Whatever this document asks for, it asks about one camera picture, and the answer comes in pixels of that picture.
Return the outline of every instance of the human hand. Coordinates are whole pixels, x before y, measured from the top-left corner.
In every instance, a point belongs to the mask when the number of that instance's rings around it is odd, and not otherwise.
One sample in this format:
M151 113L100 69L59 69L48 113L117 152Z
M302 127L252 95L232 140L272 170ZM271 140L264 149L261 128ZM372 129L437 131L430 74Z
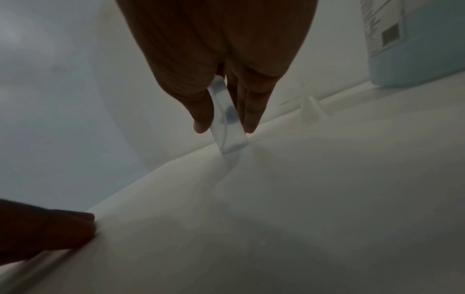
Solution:
M44 250L78 248L95 234L94 215L0 200L0 265Z
M208 130L215 73L247 133L309 30L317 0L117 0L158 81Z

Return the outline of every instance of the white surface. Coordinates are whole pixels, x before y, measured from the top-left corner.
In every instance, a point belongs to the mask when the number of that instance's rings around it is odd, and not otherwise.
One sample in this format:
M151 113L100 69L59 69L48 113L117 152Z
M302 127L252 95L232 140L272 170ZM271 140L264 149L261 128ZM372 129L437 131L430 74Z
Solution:
M3 289L463 293L464 80L361 86L320 124L290 128L293 113L231 156L172 161L91 209L91 244L15 268Z
M0 197L87 209L213 142L157 86L119 12L99 7L1 1ZM357 1L320 0L263 121L299 107L298 79L317 98L367 80L366 59Z

